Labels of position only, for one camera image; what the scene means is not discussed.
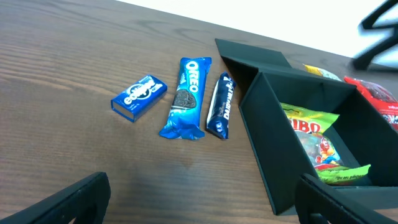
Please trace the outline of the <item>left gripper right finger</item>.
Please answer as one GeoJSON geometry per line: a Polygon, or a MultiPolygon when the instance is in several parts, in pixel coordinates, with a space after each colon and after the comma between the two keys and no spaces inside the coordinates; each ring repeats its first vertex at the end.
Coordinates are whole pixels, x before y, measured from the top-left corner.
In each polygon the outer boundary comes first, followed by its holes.
{"type": "Polygon", "coordinates": [[[397,223],[345,197],[309,174],[302,174],[297,182],[295,209],[301,224],[397,223]]]}

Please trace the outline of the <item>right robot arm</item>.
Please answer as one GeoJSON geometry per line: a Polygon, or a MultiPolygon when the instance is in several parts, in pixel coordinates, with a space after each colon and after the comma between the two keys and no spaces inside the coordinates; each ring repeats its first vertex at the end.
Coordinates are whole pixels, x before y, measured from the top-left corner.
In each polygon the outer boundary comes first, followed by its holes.
{"type": "Polygon", "coordinates": [[[393,8],[397,9],[397,0],[386,0],[359,24],[359,33],[372,37],[373,42],[352,59],[351,66],[354,70],[397,73],[397,65],[372,65],[377,56],[397,46],[397,16],[390,21],[379,22],[393,8]]]}

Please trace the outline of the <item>yellow Hacks candy bag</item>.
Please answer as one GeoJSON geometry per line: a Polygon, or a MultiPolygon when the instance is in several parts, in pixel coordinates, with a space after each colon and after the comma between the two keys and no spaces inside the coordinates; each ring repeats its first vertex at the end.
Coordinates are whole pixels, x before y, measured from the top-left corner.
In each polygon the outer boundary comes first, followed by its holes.
{"type": "Polygon", "coordinates": [[[318,67],[314,67],[314,66],[306,65],[306,64],[304,64],[303,66],[307,72],[312,73],[314,75],[329,78],[332,80],[341,81],[341,79],[337,75],[335,75],[334,73],[331,73],[323,68],[318,68],[318,67]]]}

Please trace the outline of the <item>blue Oreo cookie pack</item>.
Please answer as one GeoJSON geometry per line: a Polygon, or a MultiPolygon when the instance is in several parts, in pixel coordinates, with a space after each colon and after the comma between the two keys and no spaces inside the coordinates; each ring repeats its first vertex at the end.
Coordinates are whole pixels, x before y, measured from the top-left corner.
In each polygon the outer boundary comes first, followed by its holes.
{"type": "Polygon", "coordinates": [[[197,140],[205,136],[200,129],[201,107],[210,57],[182,58],[178,85],[165,126],[159,135],[167,139],[197,140]]]}

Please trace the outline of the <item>red Hacks candy bag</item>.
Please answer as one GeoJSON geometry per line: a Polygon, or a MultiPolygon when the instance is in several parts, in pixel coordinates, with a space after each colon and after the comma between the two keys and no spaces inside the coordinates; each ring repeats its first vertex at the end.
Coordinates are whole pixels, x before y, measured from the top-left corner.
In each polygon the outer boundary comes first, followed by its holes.
{"type": "Polygon", "coordinates": [[[357,90],[378,110],[382,117],[397,130],[397,100],[384,87],[364,80],[344,77],[346,83],[356,85],[357,90]]]}

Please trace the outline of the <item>green Haribo gummy bag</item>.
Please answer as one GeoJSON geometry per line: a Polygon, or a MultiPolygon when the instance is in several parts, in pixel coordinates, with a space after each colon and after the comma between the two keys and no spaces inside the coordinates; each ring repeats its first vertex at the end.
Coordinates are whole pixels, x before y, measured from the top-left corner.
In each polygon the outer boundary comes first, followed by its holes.
{"type": "Polygon", "coordinates": [[[324,132],[338,119],[337,114],[309,110],[286,103],[280,105],[322,182],[342,185],[359,180],[368,174],[370,165],[346,167],[332,141],[324,135],[324,132]]]}

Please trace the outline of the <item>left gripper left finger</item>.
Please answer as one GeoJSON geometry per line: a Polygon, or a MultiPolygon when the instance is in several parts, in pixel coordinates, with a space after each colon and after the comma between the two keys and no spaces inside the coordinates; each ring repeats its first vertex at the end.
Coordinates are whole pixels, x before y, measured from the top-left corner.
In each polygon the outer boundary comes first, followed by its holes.
{"type": "Polygon", "coordinates": [[[1,224],[102,224],[110,196],[107,174],[95,172],[42,201],[3,218],[1,224]]]}

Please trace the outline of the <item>blue Eclipse mints box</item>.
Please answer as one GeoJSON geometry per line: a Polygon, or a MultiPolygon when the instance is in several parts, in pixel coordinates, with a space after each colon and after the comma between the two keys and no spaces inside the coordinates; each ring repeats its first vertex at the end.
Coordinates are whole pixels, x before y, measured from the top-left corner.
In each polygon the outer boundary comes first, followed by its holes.
{"type": "Polygon", "coordinates": [[[167,92],[167,85],[153,75],[146,75],[111,100],[111,109],[135,122],[167,92]]]}

